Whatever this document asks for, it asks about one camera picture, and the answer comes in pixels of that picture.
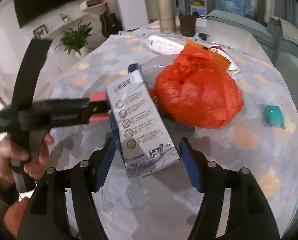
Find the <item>large white milk carton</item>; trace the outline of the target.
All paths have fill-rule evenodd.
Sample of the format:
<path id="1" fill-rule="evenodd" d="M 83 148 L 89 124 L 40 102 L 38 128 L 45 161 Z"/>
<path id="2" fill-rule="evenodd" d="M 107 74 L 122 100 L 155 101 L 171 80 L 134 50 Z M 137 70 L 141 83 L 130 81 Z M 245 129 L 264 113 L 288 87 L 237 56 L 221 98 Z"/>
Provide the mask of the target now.
<path id="1" fill-rule="evenodd" d="M 110 83 L 106 94 L 130 178 L 145 177 L 178 162 L 178 151 L 139 70 Z"/>

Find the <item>pink white spray bottle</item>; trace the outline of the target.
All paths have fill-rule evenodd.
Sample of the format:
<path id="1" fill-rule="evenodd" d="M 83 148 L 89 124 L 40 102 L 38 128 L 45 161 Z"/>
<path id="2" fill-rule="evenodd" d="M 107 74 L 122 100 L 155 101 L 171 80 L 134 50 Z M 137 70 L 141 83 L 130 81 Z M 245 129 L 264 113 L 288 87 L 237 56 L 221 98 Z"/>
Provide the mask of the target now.
<path id="1" fill-rule="evenodd" d="M 184 50 L 184 45 L 156 35 L 148 37 L 146 46 L 160 55 L 178 55 Z"/>

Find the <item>orange plastic bag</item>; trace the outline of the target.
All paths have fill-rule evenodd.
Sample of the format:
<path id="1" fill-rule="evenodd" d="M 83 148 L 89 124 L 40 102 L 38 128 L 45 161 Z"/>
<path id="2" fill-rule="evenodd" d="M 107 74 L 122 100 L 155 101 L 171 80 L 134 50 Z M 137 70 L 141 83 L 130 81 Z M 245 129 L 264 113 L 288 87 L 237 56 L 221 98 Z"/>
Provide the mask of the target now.
<path id="1" fill-rule="evenodd" d="M 156 77 L 149 91 L 158 110 L 182 125 L 227 125 L 242 110 L 242 91 L 227 71 L 209 63 L 190 63 L 185 52 Z"/>

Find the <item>red white panda paper cup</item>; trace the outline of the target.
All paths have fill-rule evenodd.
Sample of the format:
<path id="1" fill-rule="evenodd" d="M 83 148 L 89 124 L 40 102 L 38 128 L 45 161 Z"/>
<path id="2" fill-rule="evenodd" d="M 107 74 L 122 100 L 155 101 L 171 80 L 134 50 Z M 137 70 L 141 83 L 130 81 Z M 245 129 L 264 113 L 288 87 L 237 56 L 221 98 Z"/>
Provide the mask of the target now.
<path id="1" fill-rule="evenodd" d="M 234 61 L 229 57 L 229 55 L 225 52 L 225 50 L 217 44 L 214 45 L 210 45 L 208 46 L 208 49 L 210 49 L 211 51 L 220 54 L 222 57 L 224 57 L 225 59 L 227 59 L 227 61 L 229 61 L 230 65 L 228 68 L 228 72 L 231 75 L 235 75 L 238 74 L 240 72 L 240 69 L 238 68 L 238 66 L 234 63 Z"/>

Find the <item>green potted plant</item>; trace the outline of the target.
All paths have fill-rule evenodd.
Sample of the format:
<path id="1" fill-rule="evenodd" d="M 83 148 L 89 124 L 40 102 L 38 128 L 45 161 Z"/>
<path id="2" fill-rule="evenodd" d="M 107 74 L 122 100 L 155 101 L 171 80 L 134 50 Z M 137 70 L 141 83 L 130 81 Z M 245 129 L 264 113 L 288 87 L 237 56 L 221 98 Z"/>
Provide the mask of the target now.
<path id="1" fill-rule="evenodd" d="M 91 37 L 90 32 L 93 29 L 91 23 L 82 24 L 81 22 L 76 29 L 66 28 L 61 31 L 62 37 L 55 47 L 56 49 L 62 48 L 68 55 L 73 53 L 78 59 L 88 54 L 88 38 Z"/>

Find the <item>black guitar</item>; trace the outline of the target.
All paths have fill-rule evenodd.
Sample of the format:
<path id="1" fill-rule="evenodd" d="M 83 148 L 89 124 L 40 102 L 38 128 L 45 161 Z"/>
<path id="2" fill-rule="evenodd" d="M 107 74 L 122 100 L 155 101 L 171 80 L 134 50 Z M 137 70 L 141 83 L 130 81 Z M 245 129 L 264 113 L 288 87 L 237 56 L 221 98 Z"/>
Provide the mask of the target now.
<path id="1" fill-rule="evenodd" d="M 110 35 L 118 35 L 120 31 L 123 31 L 122 23 L 115 13 L 109 14 L 105 11 L 100 15 L 100 21 L 102 23 L 102 34 L 105 38 L 109 38 Z"/>

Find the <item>patterned grey tablecloth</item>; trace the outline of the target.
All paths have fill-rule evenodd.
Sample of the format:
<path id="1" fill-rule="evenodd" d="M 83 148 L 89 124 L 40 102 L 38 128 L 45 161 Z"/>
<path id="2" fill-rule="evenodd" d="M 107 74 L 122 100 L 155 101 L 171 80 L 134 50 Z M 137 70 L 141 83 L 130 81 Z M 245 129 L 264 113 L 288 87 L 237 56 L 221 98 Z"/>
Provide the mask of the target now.
<path id="1" fill-rule="evenodd" d="M 272 64 L 239 51 L 229 56 L 240 68 L 234 78 L 244 96 L 242 111 L 216 129 L 166 127 L 178 144 L 192 147 L 224 168 L 251 170 L 274 214 L 279 233 L 287 232 L 298 205 L 298 99 Z M 84 98 L 104 90 L 132 63 L 156 54 L 140 35 L 112 36 L 60 74 L 42 75 L 38 98 Z M 277 105 L 285 128 L 265 127 L 260 105 Z M 129 178 L 116 154 L 106 183 L 94 194 L 109 239 L 186 239 L 202 201 L 182 161 L 145 178 Z"/>

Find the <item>teal small packet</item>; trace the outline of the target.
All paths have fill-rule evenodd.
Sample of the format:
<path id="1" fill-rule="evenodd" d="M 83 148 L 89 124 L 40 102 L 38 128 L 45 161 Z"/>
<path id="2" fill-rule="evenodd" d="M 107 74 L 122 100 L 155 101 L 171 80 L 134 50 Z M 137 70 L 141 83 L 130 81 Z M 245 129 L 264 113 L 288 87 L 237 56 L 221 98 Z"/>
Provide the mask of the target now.
<path id="1" fill-rule="evenodd" d="M 265 127 L 277 127 L 284 129 L 284 117 L 277 105 L 260 105 Z"/>

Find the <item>white refrigerator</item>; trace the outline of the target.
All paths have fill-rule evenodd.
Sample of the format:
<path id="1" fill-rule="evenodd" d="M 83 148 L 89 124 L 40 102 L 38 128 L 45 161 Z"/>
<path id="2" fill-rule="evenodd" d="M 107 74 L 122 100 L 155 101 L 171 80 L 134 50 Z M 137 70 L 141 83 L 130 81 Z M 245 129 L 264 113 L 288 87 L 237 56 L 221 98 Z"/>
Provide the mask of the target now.
<path id="1" fill-rule="evenodd" d="M 125 31 L 139 29 L 149 24 L 146 0 L 116 0 Z"/>

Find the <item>gold thermos bottle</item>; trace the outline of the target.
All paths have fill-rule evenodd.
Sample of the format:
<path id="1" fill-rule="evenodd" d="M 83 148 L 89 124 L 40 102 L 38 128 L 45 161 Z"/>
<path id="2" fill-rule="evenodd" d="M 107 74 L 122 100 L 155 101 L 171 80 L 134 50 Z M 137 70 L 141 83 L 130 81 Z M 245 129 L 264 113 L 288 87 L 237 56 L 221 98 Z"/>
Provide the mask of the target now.
<path id="1" fill-rule="evenodd" d="M 174 0 L 157 0 L 160 32 L 164 34 L 176 33 Z"/>

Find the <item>dark brown cup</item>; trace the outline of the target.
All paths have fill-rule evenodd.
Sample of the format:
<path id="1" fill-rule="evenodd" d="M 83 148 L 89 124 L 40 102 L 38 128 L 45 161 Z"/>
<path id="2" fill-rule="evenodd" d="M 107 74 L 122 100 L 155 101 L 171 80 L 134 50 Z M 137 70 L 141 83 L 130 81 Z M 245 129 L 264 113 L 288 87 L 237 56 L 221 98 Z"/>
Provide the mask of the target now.
<path id="1" fill-rule="evenodd" d="M 195 15 L 180 14 L 180 33 L 185 37 L 193 37 L 196 33 L 195 25 L 197 17 Z"/>

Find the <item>black car key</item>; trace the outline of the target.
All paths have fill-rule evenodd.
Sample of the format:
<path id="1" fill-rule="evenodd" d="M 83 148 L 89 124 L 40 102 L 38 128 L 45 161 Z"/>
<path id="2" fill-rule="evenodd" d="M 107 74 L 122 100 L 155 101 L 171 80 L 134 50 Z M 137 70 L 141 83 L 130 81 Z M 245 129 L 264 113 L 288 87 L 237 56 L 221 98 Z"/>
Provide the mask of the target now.
<path id="1" fill-rule="evenodd" d="M 203 41 L 206 41 L 209 37 L 208 34 L 205 34 L 205 33 L 199 33 L 198 35 Z"/>

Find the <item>teal ottoman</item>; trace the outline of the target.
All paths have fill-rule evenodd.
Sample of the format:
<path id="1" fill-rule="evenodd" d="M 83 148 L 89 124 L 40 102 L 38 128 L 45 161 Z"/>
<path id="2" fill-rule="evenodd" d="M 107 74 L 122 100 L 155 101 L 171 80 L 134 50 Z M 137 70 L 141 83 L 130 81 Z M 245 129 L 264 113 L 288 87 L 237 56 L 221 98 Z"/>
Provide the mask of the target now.
<path id="1" fill-rule="evenodd" d="M 250 20 L 231 12 L 220 10 L 211 11 L 209 14 L 207 14 L 206 19 L 248 31 L 262 47 L 271 50 L 274 48 L 273 36 L 268 32 L 264 25 L 254 20 Z"/>

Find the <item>teal sofa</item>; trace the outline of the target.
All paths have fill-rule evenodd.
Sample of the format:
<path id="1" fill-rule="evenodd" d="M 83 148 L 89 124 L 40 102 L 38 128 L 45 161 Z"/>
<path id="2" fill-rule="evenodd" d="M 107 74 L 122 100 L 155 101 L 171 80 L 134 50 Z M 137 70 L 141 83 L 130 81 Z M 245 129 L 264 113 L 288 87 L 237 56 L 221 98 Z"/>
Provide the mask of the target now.
<path id="1" fill-rule="evenodd" d="M 279 70 L 291 93 L 298 96 L 298 29 L 279 17 L 267 24 L 270 46 L 267 55 Z"/>

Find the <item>white wall shelf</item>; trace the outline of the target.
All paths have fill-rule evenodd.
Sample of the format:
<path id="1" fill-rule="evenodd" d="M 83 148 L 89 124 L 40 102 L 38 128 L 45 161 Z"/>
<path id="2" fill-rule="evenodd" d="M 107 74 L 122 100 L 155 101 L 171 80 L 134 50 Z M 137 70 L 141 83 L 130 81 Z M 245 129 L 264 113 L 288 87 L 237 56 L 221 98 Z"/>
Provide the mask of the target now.
<path id="1" fill-rule="evenodd" d="M 106 0 L 85 0 L 79 5 L 79 7 L 81 11 L 87 11 L 105 4 Z"/>

